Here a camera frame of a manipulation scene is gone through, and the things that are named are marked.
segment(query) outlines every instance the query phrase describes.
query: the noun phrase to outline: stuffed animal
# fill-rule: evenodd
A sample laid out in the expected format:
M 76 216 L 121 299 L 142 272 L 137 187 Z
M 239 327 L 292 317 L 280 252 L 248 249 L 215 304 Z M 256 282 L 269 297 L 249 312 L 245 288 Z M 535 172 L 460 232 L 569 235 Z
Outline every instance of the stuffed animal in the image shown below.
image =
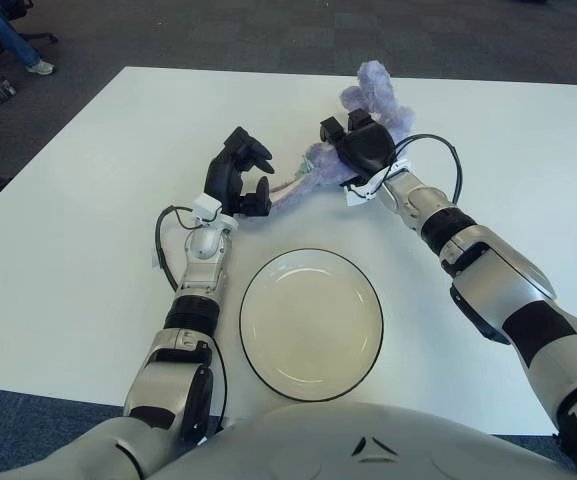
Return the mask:
M 414 112 L 399 104 L 386 68 L 376 60 L 361 64 L 357 73 L 359 86 L 346 88 L 340 96 L 346 110 L 366 110 L 384 125 L 395 143 L 410 134 Z M 335 148 L 328 143 L 312 145 L 294 179 L 271 189 L 273 202 L 270 214 L 276 214 L 319 187 L 340 185 L 354 178 L 356 173 L 344 165 Z

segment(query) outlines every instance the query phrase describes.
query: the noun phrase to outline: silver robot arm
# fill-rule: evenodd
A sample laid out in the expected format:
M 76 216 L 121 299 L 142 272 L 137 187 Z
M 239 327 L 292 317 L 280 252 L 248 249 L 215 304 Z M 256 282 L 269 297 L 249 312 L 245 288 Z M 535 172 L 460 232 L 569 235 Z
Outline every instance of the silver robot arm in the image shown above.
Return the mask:
M 164 328 L 155 335 L 128 392 L 124 416 L 97 425 L 42 461 L 0 473 L 0 480 L 143 480 L 172 460 L 180 442 L 196 444 L 205 436 L 213 335 L 230 235 L 238 225 L 234 215 L 264 216 L 271 206 L 266 177 L 255 193 L 240 196 L 241 173 L 253 166 L 273 173 L 270 159 L 270 152 L 238 127 L 210 163 L 204 193 L 193 203 L 195 225 L 185 244 L 186 270 Z M 158 227 L 163 215 L 175 208 L 164 210 Z M 157 253 L 165 264 L 160 247 Z
M 379 190 L 382 202 L 439 256 L 450 294 L 487 338 L 512 344 L 539 401 L 577 463 L 577 318 L 555 303 L 548 278 L 440 190 L 407 170 Z

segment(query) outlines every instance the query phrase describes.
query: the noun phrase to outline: sneaker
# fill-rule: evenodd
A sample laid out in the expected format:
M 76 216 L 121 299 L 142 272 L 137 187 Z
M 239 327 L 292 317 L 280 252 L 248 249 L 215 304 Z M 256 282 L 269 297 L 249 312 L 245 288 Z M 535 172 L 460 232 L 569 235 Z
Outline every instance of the sneaker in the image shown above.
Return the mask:
M 55 66 L 52 63 L 44 62 L 39 60 L 36 65 L 32 67 L 26 67 L 30 73 L 36 73 L 37 75 L 52 75 L 55 71 Z

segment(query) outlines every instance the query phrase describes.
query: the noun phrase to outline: white plate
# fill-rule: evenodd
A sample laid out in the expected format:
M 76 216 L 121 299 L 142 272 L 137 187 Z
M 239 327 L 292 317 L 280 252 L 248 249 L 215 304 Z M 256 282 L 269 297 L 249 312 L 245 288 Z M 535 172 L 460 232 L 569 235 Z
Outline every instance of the white plate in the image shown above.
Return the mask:
M 294 400 L 323 401 L 356 387 L 383 334 L 372 285 L 352 263 L 324 250 L 295 250 L 252 279 L 241 304 L 241 342 L 255 373 Z

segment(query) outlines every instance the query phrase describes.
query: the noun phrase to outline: jeans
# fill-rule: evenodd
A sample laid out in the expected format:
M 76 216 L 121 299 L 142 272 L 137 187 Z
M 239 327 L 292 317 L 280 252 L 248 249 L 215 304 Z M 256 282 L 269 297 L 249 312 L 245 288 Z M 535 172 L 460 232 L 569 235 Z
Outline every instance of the jeans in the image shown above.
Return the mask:
M 28 45 L 8 22 L 6 12 L 0 7 L 0 41 L 3 47 L 12 53 L 26 67 L 39 63 L 39 54 Z

